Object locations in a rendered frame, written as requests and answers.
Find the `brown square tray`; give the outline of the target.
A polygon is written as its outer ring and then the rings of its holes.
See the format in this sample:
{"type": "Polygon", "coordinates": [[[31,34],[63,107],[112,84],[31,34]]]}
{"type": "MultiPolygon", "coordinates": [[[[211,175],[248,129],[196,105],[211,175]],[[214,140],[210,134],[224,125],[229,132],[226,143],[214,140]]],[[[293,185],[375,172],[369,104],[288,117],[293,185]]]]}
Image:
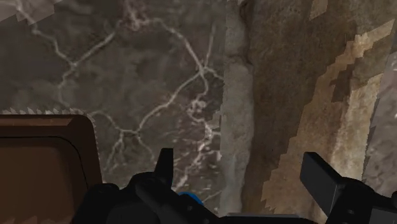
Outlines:
{"type": "Polygon", "coordinates": [[[102,183],[84,115],[0,115],[0,224],[69,221],[102,183]]]}

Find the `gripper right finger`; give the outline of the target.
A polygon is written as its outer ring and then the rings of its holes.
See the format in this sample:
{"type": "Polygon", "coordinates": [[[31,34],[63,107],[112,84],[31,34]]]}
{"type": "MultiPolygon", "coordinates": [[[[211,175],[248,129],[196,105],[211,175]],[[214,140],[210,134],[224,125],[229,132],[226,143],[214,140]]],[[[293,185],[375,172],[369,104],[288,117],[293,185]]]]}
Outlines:
{"type": "Polygon", "coordinates": [[[303,154],[300,181],[327,216],[325,224],[397,224],[397,192],[386,197],[341,176],[316,152],[303,154]]]}

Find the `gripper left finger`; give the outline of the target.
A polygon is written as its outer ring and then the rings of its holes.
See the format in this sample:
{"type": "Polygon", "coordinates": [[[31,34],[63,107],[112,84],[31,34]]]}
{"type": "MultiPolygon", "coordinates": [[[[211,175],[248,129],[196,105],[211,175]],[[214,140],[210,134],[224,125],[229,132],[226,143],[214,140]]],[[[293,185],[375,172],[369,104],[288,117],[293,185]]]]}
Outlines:
{"type": "Polygon", "coordinates": [[[218,224],[218,217],[193,197],[171,189],[173,168],[173,149],[163,148],[155,170],[133,175],[125,188],[94,185],[73,224],[218,224]]]}

